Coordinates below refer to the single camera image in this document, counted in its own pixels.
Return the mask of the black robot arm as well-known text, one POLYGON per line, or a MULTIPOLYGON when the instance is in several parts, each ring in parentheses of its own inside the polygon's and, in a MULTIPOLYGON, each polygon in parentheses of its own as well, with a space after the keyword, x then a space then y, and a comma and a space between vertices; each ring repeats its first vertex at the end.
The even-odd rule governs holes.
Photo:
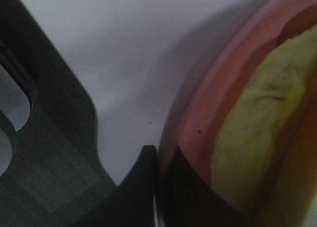
POLYGON ((31 116, 0 185, 3 227, 154 227, 155 152, 178 90, 251 0, 0 0, 0 36, 33 77, 31 116))

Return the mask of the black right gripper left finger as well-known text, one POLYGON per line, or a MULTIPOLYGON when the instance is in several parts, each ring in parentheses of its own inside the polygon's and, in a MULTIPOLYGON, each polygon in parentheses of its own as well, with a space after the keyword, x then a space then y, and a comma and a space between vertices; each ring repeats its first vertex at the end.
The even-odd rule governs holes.
POLYGON ((122 183, 75 227, 154 227, 154 194, 157 184, 157 150, 142 147, 122 183))

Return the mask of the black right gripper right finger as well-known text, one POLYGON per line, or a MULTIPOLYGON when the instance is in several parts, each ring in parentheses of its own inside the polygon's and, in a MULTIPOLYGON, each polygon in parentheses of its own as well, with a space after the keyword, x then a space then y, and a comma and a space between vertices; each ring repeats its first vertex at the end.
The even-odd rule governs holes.
POLYGON ((208 187, 177 148, 164 187, 166 227, 258 227, 208 187))

